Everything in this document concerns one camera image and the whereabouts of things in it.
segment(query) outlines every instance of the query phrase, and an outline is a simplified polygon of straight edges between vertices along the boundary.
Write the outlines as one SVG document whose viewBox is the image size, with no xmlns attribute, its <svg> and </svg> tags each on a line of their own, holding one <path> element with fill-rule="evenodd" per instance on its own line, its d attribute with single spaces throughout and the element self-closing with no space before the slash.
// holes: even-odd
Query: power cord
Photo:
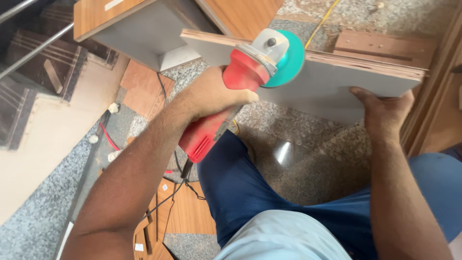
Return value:
<svg viewBox="0 0 462 260">
<path fill-rule="evenodd" d="M 167 106 L 167 92 L 165 91 L 165 87 L 164 87 L 164 84 L 162 83 L 162 80 L 160 79 L 160 74 L 159 72 L 157 72 L 157 78 L 159 79 L 159 83 L 160 83 L 160 87 L 162 88 L 162 92 L 164 93 L 164 107 Z M 180 183 L 180 185 L 178 186 L 178 188 L 169 196 L 167 197 L 166 199 L 164 199 L 162 202 L 160 202 L 157 206 L 155 206 L 151 211 L 149 211 L 148 213 L 146 213 L 146 215 L 141 219 L 141 221 L 143 221 L 145 218 L 147 218 L 149 215 L 151 215 L 160 205 L 162 205 L 162 203 L 164 203 L 165 201 L 167 201 L 168 199 L 170 199 L 171 197 L 173 197 L 173 195 L 175 195 L 175 193 L 177 193 L 181 186 L 183 185 L 183 183 L 185 184 L 186 187 L 189 187 L 195 194 L 196 194 L 196 197 L 197 199 L 201 199 L 201 200 L 205 200 L 204 197 L 202 196 L 199 196 L 199 194 L 196 192 L 196 190 L 194 190 L 194 188 L 189 185 L 189 174 L 191 173 L 191 169 L 193 167 L 193 162 L 191 162 L 191 160 L 188 158 L 186 160 L 186 163 L 184 163 L 184 166 L 183 166 L 183 169 L 181 169 L 180 167 L 180 163 L 178 162 L 178 156 L 176 155 L 176 151 L 173 151 L 173 155 L 175 157 L 175 163 L 176 163 L 176 167 L 178 168 L 178 170 L 181 172 L 181 178 L 183 179 L 183 181 Z"/>
</svg>

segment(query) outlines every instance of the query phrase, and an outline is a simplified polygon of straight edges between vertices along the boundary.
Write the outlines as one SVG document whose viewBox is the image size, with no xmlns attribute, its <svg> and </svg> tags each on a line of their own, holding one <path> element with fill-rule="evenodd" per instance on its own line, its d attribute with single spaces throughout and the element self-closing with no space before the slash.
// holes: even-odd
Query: man's right hand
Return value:
<svg viewBox="0 0 462 260">
<path fill-rule="evenodd" d="M 372 92 L 360 87 L 351 87 L 365 108 L 364 125 L 372 143 L 399 142 L 399 133 L 414 102 L 411 90 L 398 98 L 378 99 Z"/>
</svg>

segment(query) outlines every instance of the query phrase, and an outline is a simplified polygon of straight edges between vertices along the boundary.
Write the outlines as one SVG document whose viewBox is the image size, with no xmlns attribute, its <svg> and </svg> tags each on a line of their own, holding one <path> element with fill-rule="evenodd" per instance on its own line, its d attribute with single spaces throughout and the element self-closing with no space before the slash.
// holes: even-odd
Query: grey laminate sheet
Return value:
<svg viewBox="0 0 462 260">
<path fill-rule="evenodd" d="M 212 66 L 230 62 L 233 46 L 182 38 Z M 418 80 L 306 60 L 298 76 L 288 84 L 261 87 L 256 92 L 261 100 L 342 124 L 353 124 L 364 116 L 364 109 L 348 92 L 349 87 L 362 87 L 380 97 L 396 97 L 419 83 Z"/>
</svg>

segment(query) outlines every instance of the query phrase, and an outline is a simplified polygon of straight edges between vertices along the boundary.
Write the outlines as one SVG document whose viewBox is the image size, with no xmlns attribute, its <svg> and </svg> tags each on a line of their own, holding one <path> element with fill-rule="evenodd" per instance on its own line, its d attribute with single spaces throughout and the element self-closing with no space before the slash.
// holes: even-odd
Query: white sticker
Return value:
<svg viewBox="0 0 462 260">
<path fill-rule="evenodd" d="M 135 244 L 136 251 L 144 251 L 143 244 Z"/>
<path fill-rule="evenodd" d="M 104 6 L 104 10 L 107 11 L 113 7 L 115 7 L 116 5 L 122 3 L 123 0 L 112 0 L 111 2 L 109 2 L 107 5 Z"/>
</svg>

